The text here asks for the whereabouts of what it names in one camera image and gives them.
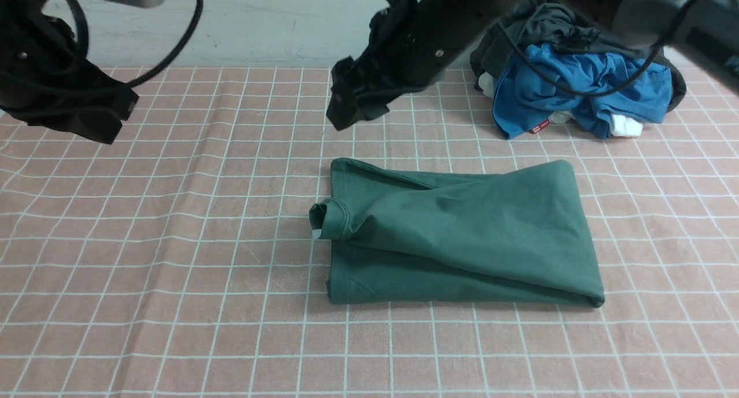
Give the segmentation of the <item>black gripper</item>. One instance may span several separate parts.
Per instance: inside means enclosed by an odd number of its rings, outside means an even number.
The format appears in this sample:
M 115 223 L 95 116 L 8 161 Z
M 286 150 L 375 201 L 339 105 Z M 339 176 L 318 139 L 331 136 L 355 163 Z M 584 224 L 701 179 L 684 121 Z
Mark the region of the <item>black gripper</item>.
M 385 116 L 390 102 L 436 82 L 519 0 L 387 0 L 366 49 L 335 65 L 326 119 L 337 131 Z
M 2 110 L 111 145 L 139 96 L 92 64 L 89 46 L 78 0 L 2 0 Z

